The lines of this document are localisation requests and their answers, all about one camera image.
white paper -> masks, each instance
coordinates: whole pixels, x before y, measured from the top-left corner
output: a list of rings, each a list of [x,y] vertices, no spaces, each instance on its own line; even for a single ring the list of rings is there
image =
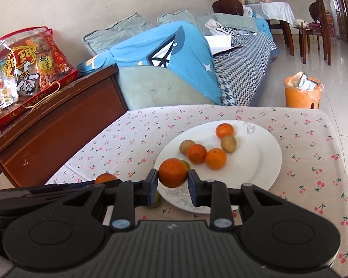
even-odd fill
[[[205,36],[205,39],[207,40],[210,46],[212,55],[215,55],[217,53],[227,51],[233,48],[231,46],[231,41],[232,41],[231,35],[207,35]]]

white tablecloth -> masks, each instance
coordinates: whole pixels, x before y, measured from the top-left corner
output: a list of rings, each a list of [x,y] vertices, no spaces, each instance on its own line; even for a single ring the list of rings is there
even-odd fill
[[[333,269],[348,276],[348,177],[335,131],[318,110],[269,107],[174,106],[129,111],[77,152],[48,183],[93,180],[110,172],[121,180],[144,179],[178,134],[218,120],[251,121],[270,131],[282,151],[280,174],[269,189],[333,222],[342,238]],[[241,224],[238,211],[233,216]],[[166,201],[136,208],[136,219],[209,219]]]
[[[286,2],[257,3],[245,6],[250,7],[266,20],[283,20],[289,23],[290,27],[294,25],[294,14],[290,5]]]

table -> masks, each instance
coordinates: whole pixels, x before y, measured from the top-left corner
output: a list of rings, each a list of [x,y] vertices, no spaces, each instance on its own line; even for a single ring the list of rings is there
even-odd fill
[[[294,14],[286,2],[269,2],[245,5],[268,21],[270,29],[282,29],[285,44],[290,48],[290,54],[294,55],[291,28],[294,25]],[[270,24],[270,20],[279,20],[280,24]]]
[[[87,75],[23,114],[0,135],[0,169],[14,186],[45,184],[80,148],[125,114],[112,76],[116,66]]]
[[[337,226],[342,244],[333,268],[348,276],[348,177],[333,126],[319,110],[194,105],[128,111],[77,152],[48,183],[92,180],[105,172],[121,180],[144,179],[175,136],[218,120],[251,121],[277,139],[282,168],[269,191]],[[233,216],[240,224],[238,211]],[[209,215],[183,211],[162,200],[156,209],[136,208],[136,220],[142,219],[208,220]]]

yellow rope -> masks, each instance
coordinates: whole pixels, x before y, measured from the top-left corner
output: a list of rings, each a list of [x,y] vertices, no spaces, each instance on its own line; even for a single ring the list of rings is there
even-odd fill
[[[60,89],[60,83],[58,81],[53,81],[52,83],[49,83],[49,87],[51,87],[53,84],[57,83],[58,84],[58,89],[56,89],[53,93],[51,93],[50,95],[48,95],[47,97],[44,97],[43,99],[41,99],[39,102],[35,103],[33,106],[23,106],[24,108],[34,108],[35,106],[39,105],[40,103],[42,103],[44,100],[52,97],[55,93],[57,93]]]

chair backrest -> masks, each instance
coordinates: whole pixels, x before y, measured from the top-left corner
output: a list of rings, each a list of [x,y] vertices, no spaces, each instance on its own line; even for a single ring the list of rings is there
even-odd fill
[[[243,6],[239,0],[218,0],[213,3],[215,13],[227,13],[243,16]]]
[[[319,22],[321,23],[321,28],[325,31],[325,33],[329,33],[329,26],[327,25],[326,20],[326,10],[324,5],[324,0],[317,0],[316,7],[319,13]]]
[[[315,23],[319,21],[319,9],[320,9],[320,0],[316,0],[309,6],[309,13]]]
[[[311,15],[311,18],[314,20],[314,22],[317,23],[317,17],[316,17],[316,13],[315,13],[315,5],[316,5],[316,2],[313,2],[309,6],[309,14]]]

